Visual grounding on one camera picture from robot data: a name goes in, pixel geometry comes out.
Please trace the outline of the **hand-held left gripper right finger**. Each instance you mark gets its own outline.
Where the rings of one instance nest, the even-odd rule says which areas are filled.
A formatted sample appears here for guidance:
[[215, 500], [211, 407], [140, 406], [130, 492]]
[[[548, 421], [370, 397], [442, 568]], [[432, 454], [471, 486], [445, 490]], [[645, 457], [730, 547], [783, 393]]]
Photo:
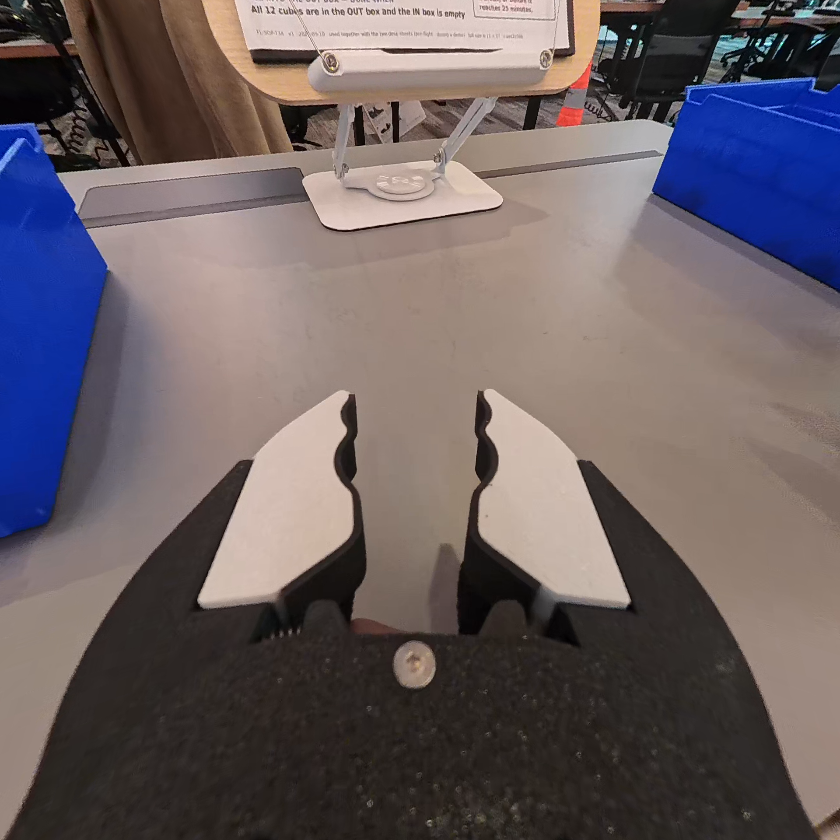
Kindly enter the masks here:
[[515, 602], [550, 632], [567, 606], [632, 604], [582, 463], [559, 435], [499, 391], [476, 397], [478, 485], [458, 573], [458, 631], [479, 634]]

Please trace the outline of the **orange traffic cone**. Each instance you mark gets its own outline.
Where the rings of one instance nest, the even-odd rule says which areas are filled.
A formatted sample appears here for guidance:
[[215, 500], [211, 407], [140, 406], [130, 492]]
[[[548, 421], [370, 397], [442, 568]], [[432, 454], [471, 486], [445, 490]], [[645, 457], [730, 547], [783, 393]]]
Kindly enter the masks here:
[[587, 92], [592, 74], [592, 62], [586, 66], [581, 76], [565, 92], [555, 125], [559, 128], [577, 127], [582, 124]]

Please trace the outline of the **wooden document stand white base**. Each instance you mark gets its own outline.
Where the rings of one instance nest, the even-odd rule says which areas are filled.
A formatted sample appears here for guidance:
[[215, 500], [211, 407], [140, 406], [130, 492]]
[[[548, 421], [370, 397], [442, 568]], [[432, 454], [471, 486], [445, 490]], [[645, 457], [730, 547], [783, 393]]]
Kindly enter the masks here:
[[[554, 94], [576, 81], [592, 58], [600, 2], [573, 1], [574, 54], [542, 52], [322, 52], [312, 61], [256, 63], [235, 2], [203, 2], [213, 36], [230, 66], [251, 88], [286, 106], [338, 106], [331, 170], [305, 175], [303, 188], [322, 226], [354, 232], [490, 211], [501, 195], [455, 160], [499, 98]], [[366, 103], [471, 99], [465, 115], [424, 161], [363, 164], [349, 156], [355, 111]]]

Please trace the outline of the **printed instruction sheet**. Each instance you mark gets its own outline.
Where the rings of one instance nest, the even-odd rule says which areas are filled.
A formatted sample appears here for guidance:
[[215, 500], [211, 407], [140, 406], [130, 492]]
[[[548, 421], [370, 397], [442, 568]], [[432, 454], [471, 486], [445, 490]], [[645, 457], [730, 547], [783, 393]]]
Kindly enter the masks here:
[[312, 61], [321, 53], [492, 51], [574, 54], [566, 1], [236, 1], [256, 63]]

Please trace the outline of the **black office chair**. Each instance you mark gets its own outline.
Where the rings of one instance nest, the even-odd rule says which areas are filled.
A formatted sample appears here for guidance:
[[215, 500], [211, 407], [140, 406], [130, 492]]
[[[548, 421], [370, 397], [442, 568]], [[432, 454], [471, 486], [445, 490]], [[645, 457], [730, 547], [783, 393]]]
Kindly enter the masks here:
[[616, 34], [612, 58], [598, 66], [625, 119], [663, 123], [689, 87], [704, 80], [712, 54], [739, 1], [667, 1], [656, 13], [608, 13]]

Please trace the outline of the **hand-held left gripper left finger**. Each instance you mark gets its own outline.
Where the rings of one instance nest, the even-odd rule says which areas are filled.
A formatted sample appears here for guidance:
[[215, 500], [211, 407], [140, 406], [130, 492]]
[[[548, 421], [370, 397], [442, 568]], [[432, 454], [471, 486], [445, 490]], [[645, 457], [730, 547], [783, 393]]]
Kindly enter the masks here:
[[204, 610], [269, 605], [284, 629], [310, 604], [350, 618], [366, 573], [354, 487], [354, 394], [336, 391], [276, 432], [250, 462], [206, 579]]

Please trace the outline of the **printed paper poster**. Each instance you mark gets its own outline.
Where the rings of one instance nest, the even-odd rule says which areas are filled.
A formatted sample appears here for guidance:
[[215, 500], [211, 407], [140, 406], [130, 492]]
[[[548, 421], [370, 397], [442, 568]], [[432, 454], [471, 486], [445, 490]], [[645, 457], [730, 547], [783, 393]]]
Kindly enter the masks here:
[[382, 144], [394, 142], [394, 131], [401, 140], [420, 125], [426, 113], [420, 101], [379, 101], [362, 106], [365, 131]]

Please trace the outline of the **blue plastic bin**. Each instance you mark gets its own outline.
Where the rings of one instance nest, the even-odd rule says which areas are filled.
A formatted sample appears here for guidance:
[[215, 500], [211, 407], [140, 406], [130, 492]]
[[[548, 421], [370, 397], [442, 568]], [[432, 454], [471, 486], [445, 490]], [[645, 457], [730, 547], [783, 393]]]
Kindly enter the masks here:
[[31, 123], [1, 128], [1, 537], [51, 518], [108, 266]]
[[839, 86], [688, 87], [653, 193], [839, 289]]

